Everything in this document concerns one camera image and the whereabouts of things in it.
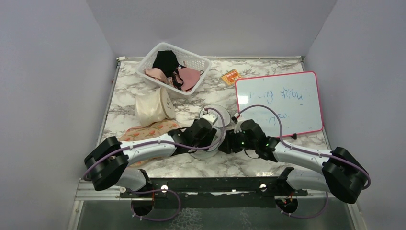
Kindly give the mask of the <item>dusty pink black-trimmed bra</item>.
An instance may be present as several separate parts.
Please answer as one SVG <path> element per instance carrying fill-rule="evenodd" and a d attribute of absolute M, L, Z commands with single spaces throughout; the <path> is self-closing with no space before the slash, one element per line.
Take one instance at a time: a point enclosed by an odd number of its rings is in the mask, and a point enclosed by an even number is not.
<path fill-rule="evenodd" d="M 175 69 L 172 75 L 172 84 L 176 89 L 188 92 L 197 84 L 203 74 L 203 70 L 191 68 Z"/>

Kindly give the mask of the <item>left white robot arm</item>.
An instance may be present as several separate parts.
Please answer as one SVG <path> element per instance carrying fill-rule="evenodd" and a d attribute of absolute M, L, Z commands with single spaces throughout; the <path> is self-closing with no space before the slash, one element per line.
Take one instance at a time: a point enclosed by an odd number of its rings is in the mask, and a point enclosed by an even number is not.
<path fill-rule="evenodd" d="M 153 158 L 190 153 L 191 150 L 209 150 L 222 142 L 225 127 L 215 128 L 210 120 L 195 119 L 191 126 L 140 141 L 119 141 L 111 136 L 102 141 L 84 159 L 84 180 L 90 181 L 96 191 L 108 189 L 123 180 L 128 166 Z"/>

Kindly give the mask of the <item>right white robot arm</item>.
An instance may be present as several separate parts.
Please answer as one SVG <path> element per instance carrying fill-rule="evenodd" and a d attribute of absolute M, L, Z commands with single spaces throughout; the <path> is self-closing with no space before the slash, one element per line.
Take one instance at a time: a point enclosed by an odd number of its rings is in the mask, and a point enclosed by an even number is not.
<path fill-rule="evenodd" d="M 267 136 L 253 120 L 238 122 L 235 129 L 226 131 L 218 150 L 226 154 L 253 150 L 263 160 L 304 167 L 303 171 L 291 170 L 287 177 L 276 182 L 277 191 L 282 195 L 311 189 L 329 192 L 342 202 L 354 204 L 369 180 L 366 170 L 345 148 L 302 149 Z"/>

